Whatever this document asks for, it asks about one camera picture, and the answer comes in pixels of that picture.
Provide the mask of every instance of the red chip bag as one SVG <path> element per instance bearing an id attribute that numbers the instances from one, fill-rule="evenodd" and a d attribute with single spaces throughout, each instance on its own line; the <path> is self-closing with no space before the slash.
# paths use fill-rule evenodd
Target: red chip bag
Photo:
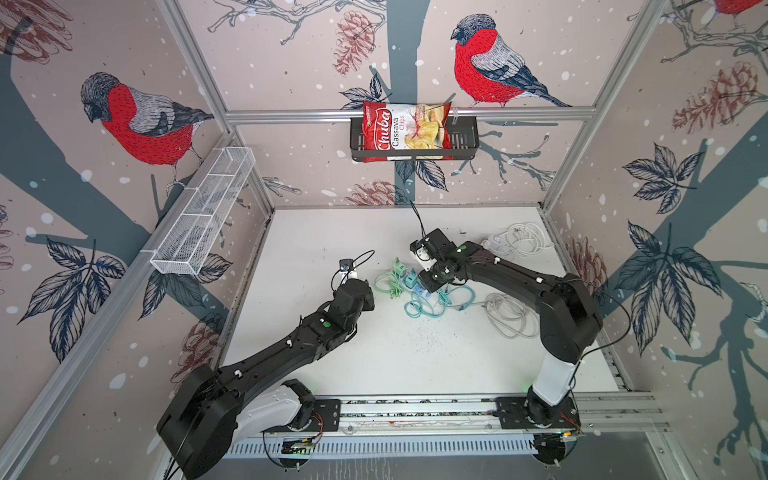
<path id="1" fill-rule="evenodd" d="M 365 150 L 431 150 L 451 148 L 445 120 L 451 104 L 410 105 L 365 102 L 362 105 L 362 135 Z M 408 160 L 411 157 L 374 157 L 365 162 Z M 420 160 L 452 160 L 442 155 Z"/>

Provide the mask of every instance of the white mesh basket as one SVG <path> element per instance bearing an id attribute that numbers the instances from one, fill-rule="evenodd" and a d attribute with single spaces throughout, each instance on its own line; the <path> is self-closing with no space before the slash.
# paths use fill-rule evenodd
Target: white mesh basket
<path id="1" fill-rule="evenodd" d="M 200 272 L 254 163 L 249 148 L 221 151 L 152 256 L 150 262 L 160 273 Z"/>

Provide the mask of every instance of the black wire basket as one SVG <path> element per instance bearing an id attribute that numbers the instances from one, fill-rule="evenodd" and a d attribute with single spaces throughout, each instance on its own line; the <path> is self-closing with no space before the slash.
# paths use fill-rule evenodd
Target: black wire basket
<path id="1" fill-rule="evenodd" d="M 430 150 L 365 150 L 362 139 L 362 118 L 350 118 L 352 127 L 349 131 L 349 149 L 352 159 L 362 162 L 366 158 L 407 157 L 397 160 L 471 160 L 475 158 L 480 137 L 478 136 L 477 117 L 449 117 L 445 121 L 445 131 L 451 139 L 452 148 L 433 148 Z"/>

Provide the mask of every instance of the white tabletop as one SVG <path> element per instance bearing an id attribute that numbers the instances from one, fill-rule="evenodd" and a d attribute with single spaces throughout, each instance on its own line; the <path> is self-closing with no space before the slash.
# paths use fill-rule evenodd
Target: white tabletop
<path id="1" fill-rule="evenodd" d="M 532 207 L 421 208 L 428 232 L 435 228 L 457 245 L 478 242 L 513 223 L 535 222 Z M 331 300 L 330 278 L 342 258 L 375 250 L 358 269 L 370 283 L 392 268 L 396 257 L 419 271 L 409 244 L 420 238 L 412 210 L 278 210 L 253 275 L 224 365 L 240 361 L 282 339 L 321 303 Z M 562 276 L 554 249 L 515 260 L 526 268 Z M 468 282 L 477 299 L 497 291 Z M 456 293 L 455 301 L 461 302 Z M 374 291 L 376 309 L 358 320 L 349 343 L 288 378 L 302 381 L 316 395 L 432 395 L 524 392 L 533 383 L 544 355 L 539 339 L 506 339 L 492 327 L 480 306 L 449 310 L 439 319 L 408 318 L 406 293 L 391 300 Z M 577 374 L 579 392 L 612 392 L 616 383 L 602 355 L 590 355 Z"/>

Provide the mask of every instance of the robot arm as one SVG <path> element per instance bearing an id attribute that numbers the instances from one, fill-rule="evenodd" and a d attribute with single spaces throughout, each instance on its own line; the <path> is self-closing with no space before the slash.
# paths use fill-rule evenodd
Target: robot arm
<path id="1" fill-rule="evenodd" d="M 541 343 L 547 352 L 528 390 L 528 417 L 549 425 L 560 415 L 581 355 L 598 336 L 603 317 L 577 276 L 545 275 L 503 260 L 482 246 L 457 247 L 439 229 L 411 244 L 424 270 L 419 280 L 435 292 L 456 280 L 492 286 L 530 306 L 539 314 Z"/>
<path id="2" fill-rule="evenodd" d="M 373 307 L 368 282 L 350 278 L 334 292 L 332 301 L 303 317 L 282 340 L 215 372 L 209 366 L 190 372 L 157 423 L 157 433 L 185 477 L 192 480 L 210 470 L 227 452 L 233 437 L 285 425 L 293 418 L 297 427 L 305 425 L 311 408 L 302 410 L 302 406 L 314 398 L 300 382 L 286 382 L 269 395 L 261 394 L 293 370 L 323 358 L 350 339 L 360 313 Z M 241 415 L 246 406 L 248 411 Z"/>

